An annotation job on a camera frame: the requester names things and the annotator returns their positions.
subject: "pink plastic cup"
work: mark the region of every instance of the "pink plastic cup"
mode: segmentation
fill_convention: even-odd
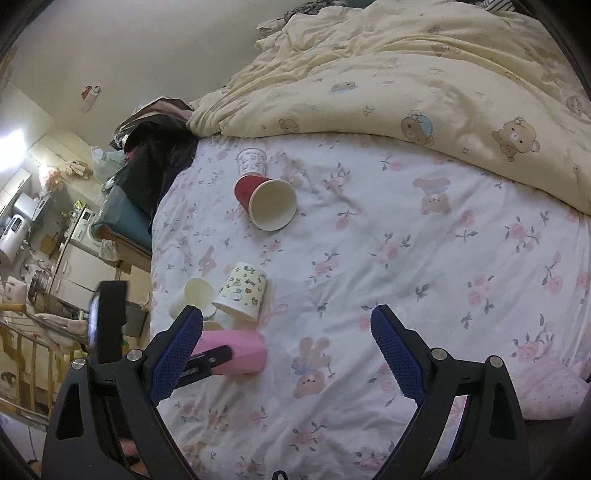
[[[193,355],[228,345],[232,360],[212,369],[214,375],[254,374],[262,372],[267,361],[267,347],[255,330],[208,330],[197,342]]]

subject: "yellow comforter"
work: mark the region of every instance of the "yellow comforter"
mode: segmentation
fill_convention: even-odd
[[[198,136],[386,135],[591,214],[591,108],[542,25],[460,2],[378,0],[296,15],[193,102]]]

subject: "wall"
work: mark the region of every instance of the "wall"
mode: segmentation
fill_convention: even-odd
[[[55,124],[55,120],[28,96],[13,89],[0,104],[0,138],[21,130],[25,147],[30,148]],[[0,189],[16,173],[20,166],[6,168],[0,158]]]
[[[257,54],[255,27],[303,0],[56,0],[19,40],[18,87],[58,123],[106,149],[139,104],[194,100]],[[86,85],[103,91],[88,113]]]

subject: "cloth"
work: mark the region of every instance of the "cloth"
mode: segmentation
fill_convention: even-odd
[[[591,213],[591,109],[537,21],[461,2],[377,0],[298,15],[188,126],[264,137],[384,135],[544,190]]]
[[[488,10],[489,12],[514,12],[515,5],[511,2],[511,0],[485,0],[481,3],[476,4],[480,8],[484,8],[484,10]]]
[[[297,192],[278,232],[254,227],[234,197],[245,148]],[[160,413],[203,480],[372,478],[416,407],[369,329],[387,304],[457,359],[500,355],[526,419],[572,416],[591,372],[590,227],[544,192],[392,138],[203,139],[154,219],[151,335],[171,325],[189,278],[219,288],[242,261],[269,276],[256,327],[269,353],[262,373],[181,388]]]
[[[125,144],[127,163],[115,185],[150,220],[174,179],[191,165],[199,139],[186,129],[170,129],[144,122],[133,130]]]
[[[313,2],[306,2],[293,10],[288,11],[283,20],[285,23],[289,22],[290,18],[295,14],[318,15],[321,9],[326,7],[346,7],[346,0],[314,0]]]

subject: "red paper cup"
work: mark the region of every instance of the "red paper cup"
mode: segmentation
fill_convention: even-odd
[[[296,192],[285,180],[247,175],[236,182],[234,194],[261,230],[279,230],[296,214]]]

